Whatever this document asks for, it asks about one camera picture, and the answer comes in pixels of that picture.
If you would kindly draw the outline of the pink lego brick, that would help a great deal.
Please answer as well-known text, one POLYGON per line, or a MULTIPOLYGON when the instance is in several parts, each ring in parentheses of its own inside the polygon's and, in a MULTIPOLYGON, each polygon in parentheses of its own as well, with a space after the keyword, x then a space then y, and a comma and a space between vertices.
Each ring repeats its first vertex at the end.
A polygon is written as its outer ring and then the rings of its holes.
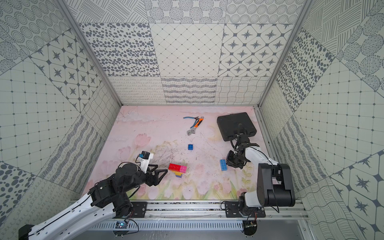
POLYGON ((186 171, 187 171, 187 167, 186 166, 180 166, 180 173, 183 173, 183 174, 185 174, 186 173, 186 171))

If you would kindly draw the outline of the red lego brick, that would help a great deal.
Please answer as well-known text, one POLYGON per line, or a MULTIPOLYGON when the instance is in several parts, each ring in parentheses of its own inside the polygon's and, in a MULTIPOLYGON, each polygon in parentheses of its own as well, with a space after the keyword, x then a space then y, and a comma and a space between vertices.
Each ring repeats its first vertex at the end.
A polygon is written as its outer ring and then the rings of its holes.
POLYGON ((181 166, 180 166, 180 165, 176 165, 176 164, 172 164, 172 163, 169 164, 168 169, 169 169, 170 171, 173 171, 173 172, 179 172, 179 173, 181 172, 181 171, 180 171, 181 166))

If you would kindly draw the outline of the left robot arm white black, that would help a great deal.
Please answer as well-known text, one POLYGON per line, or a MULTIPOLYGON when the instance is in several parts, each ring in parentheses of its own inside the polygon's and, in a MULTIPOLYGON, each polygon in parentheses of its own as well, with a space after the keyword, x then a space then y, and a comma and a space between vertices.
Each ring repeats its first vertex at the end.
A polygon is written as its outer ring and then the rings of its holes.
POLYGON ((96 183, 89 192, 52 218, 19 229, 20 240, 71 239, 105 219, 133 216, 133 204, 127 192, 138 191, 142 184, 157 186, 167 169, 149 165, 146 172, 134 164, 121 164, 114 174, 96 183))

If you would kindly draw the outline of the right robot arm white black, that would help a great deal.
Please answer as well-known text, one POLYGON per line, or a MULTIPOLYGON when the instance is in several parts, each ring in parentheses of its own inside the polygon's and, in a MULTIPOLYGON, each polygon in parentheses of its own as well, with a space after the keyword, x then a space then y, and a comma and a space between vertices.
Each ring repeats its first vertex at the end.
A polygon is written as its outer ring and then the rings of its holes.
POLYGON ((271 207, 277 212, 280 207, 293 207, 296 197, 289 165, 268 157, 246 134, 236 135, 235 140, 233 143, 231 139, 233 149, 227 155, 227 166, 243 169, 251 163, 258 170, 256 190, 243 192, 239 197, 240 213, 249 216, 262 207, 271 207))

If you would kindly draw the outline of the light blue lego brick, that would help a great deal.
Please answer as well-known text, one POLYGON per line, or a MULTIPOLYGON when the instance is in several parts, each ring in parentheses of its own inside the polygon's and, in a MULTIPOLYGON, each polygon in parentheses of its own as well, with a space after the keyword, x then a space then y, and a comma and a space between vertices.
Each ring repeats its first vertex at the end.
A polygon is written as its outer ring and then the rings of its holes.
POLYGON ((221 171, 226 171, 228 169, 226 160, 224 159, 220 160, 220 168, 221 168, 221 171))

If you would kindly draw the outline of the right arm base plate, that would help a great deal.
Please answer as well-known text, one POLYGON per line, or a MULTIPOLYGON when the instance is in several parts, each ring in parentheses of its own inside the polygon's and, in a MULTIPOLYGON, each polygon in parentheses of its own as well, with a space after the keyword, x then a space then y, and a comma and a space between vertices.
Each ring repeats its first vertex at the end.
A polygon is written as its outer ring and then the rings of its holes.
POLYGON ((227 218, 266 217, 264 208, 247 207, 244 203, 236 201, 222 201, 220 203, 220 208, 225 211, 227 218))

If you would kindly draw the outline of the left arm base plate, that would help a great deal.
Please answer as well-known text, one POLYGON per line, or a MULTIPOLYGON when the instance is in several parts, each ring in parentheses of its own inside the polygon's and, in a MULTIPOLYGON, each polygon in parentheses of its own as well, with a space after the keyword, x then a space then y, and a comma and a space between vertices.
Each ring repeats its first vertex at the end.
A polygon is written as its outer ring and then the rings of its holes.
POLYGON ((148 202, 131 202, 131 206, 127 210, 123 211, 120 218, 134 218, 143 219, 145 218, 147 211, 148 202))

